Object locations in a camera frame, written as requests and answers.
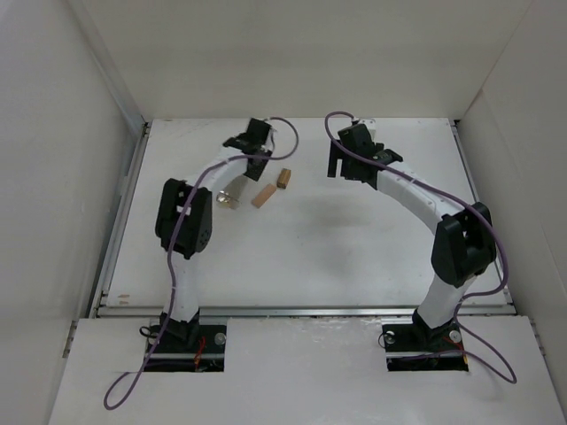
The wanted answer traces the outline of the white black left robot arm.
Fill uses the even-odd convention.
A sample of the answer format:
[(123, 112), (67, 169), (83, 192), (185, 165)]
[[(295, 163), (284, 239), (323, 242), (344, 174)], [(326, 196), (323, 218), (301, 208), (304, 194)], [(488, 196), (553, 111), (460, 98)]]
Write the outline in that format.
[(251, 119), (245, 131), (224, 142), (202, 170), (164, 183), (155, 233), (166, 251), (172, 289), (160, 322), (165, 333), (179, 341), (188, 342), (196, 335), (199, 305), (189, 263), (211, 239), (215, 197), (238, 177), (259, 180), (273, 153), (268, 147), (272, 138), (267, 121)]

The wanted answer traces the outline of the light wood block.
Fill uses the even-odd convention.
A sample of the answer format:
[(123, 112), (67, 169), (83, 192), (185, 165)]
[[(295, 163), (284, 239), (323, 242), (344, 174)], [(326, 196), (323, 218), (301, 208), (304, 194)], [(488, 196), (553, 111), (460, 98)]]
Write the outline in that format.
[(276, 193), (277, 187), (274, 184), (267, 184), (251, 201), (256, 208), (261, 208)]

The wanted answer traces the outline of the clear plastic box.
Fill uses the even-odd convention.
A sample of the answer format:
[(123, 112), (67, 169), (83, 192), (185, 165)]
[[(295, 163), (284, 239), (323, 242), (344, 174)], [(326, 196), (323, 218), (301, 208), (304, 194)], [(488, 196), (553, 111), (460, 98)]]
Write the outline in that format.
[(216, 197), (217, 205), (221, 208), (236, 210), (240, 206), (240, 197), (245, 190), (247, 182), (248, 178), (244, 175), (240, 175), (232, 180), (218, 193)]

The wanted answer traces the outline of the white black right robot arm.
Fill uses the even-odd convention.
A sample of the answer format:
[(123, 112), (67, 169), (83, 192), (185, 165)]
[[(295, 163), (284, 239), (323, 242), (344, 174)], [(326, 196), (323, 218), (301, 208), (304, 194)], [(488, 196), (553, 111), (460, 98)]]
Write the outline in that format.
[(496, 258), (488, 208), (465, 205), (439, 194), (419, 177), (402, 156), (375, 143), (362, 121), (338, 131), (330, 145), (328, 176), (367, 183), (413, 213), (434, 236), (431, 265), (433, 281), (412, 321), (416, 333), (430, 341), (453, 321), (454, 309), (471, 283)]

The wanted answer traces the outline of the dark wood block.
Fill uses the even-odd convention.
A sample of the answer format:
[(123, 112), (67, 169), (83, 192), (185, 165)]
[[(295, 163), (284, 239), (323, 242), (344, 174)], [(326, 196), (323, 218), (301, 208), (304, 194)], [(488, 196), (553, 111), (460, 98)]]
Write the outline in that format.
[(276, 180), (279, 189), (286, 189), (291, 179), (291, 169), (283, 168)]

